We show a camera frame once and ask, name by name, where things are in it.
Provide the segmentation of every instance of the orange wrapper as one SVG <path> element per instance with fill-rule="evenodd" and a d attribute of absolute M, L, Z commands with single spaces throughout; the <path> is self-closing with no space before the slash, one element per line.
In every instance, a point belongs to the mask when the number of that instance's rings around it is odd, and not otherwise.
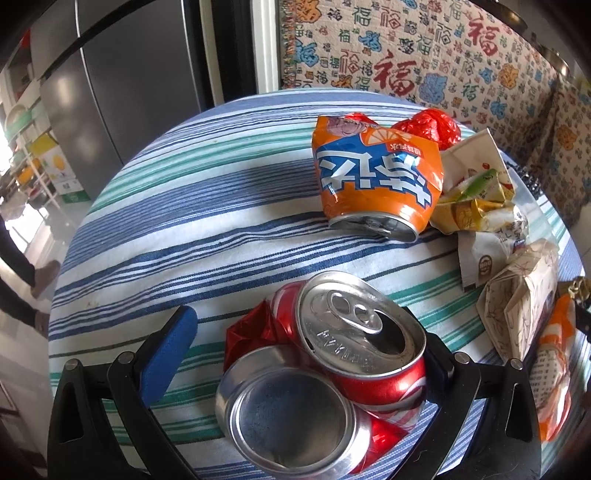
<path fill-rule="evenodd" d="M 369 122 L 359 113 L 318 117 L 312 150 L 324 213 L 332 226 L 352 216 L 386 216 L 416 239 L 443 186 L 437 144 Z"/>
<path fill-rule="evenodd" d="M 554 440 L 569 414 L 569 357 L 576 333 L 574 300 L 568 294 L 556 302 L 540 337 L 530 374 L 531 390 L 540 424 L 540 439 Z"/>

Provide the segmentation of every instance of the yellow wrapper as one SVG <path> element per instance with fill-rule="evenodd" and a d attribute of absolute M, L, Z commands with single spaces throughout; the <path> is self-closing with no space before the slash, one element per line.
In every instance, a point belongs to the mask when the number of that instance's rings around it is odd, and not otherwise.
<path fill-rule="evenodd" d="M 445 234 L 459 230 L 498 232 L 509 226 L 524 230 L 527 221 L 508 201 L 506 192 L 494 169 L 470 177 L 439 199 L 431 225 Z"/>

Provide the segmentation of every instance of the crumpled orange can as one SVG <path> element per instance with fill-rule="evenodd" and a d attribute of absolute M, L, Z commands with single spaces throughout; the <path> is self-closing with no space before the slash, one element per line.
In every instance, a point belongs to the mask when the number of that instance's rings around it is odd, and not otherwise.
<path fill-rule="evenodd" d="M 352 118 L 320 116 L 312 150 L 330 226 L 417 240 L 443 186 L 435 142 Z"/>

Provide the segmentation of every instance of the red chinese character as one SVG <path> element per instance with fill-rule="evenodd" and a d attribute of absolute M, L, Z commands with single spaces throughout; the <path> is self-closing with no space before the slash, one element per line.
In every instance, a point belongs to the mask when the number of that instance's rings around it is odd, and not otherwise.
<path fill-rule="evenodd" d="M 380 88 L 386 88 L 386 80 L 390 75 L 390 70 L 394 66 L 394 63 L 391 60 L 393 58 L 394 54 L 388 50 L 388 54 L 374 65 L 374 70 L 377 72 L 374 77 L 374 82 L 379 82 Z"/>
<path fill-rule="evenodd" d="M 499 51 L 499 47 L 496 46 L 493 40 L 496 39 L 496 34 L 501 30 L 499 29 L 499 27 L 487 27 L 483 38 L 483 20 L 484 18 L 482 17 L 482 14 L 479 14 L 477 19 L 473 19 L 468 22 L 468 26 L 471 28 L 471 30 L 468 32 L 468 37 L 472 39 L 473 45 L 477 45 L 478 43 L 480 43 L 480 46 L 482 47 L 484 53 L 488 57 L 492 57 L 495 53 Z"/>
<path fill-rule="evenodd" d="M 417 62 L 414 60 L 403 61 L 396 64 L 398 69 L 390 75 L 388 81 L 392 92 L 398 96 L 404 96 L 414 88 L 414 82 L 406 77 L 410 74 L 410 67 L 416 65 Z"/>
<path fill-rule="evenodd" d="M 388 50 L 388 54 L 374 65 L 374 69 L 377 71 L 374 82 L 379 82 L 380 88 L 386 88 L 386 81 L 388 81 L 394 94 L 406 95 L 414 88 L 414 82 L 406 77 L 411 73 L 410 67 L 416 66 L 417 62 L 410 60 L 397 63 L 398 68 L 392 72 L 394 66 L 392 58 L 394 55 Z"/>
<path fill-rule="evenodd" d="M 468 37 L 472 39 L 473 45 L 478 44 L 478 37 L 480 37 L 480 32 L 484 28 L 484 25 L 482 25 L 483 20 L 484 17 L 482 14 L 479 14 L 477 19 L 472 19 L 468 22 L 468 26 L 472 29 L 468 32 Z"/>
<path fill-rule="evenodd" d="M 401 63 L 397 63 L 396 66 L 398 67 L 398 70 L 396 70 L 396 72 L 394 72 L 393 76 L 396 76 L 397 79 L 403 79 L 405 78 L 407 75 L 410 74 L 410 68 L 411 66 L 416 66 L 417 62 L 414 60 L 410 60 L 410 61 L 403 61 Z"/>

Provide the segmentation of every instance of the red plastic bag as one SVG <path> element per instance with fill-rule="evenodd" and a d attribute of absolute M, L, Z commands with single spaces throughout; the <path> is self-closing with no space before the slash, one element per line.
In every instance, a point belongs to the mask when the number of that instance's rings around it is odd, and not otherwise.
<path fill-rule="evenodd" d="M 436 108 L 427 108 L 412 118 L 392 125 L 392 128 L 432 140 L 439 145 L 439 150 L 447 150 L 462 139 L 456 121 Z"/>
<path fill-rule="evenodd" d="M 370 117 L 368 117 L 367 115 L 365 115 L 364 113 L 359 113 L 359 112 L 354 112 L 354 113 L 347 113 L 347 115 L 345 115 L 345 118 L 348 118 L 349 120 L 355 120 L 358 122 L 364 122 L 366 124 L 371 124 L 371 125 L 377 125 L 377 122 L 374 122 L 373 120 L 371 120 Z"/>

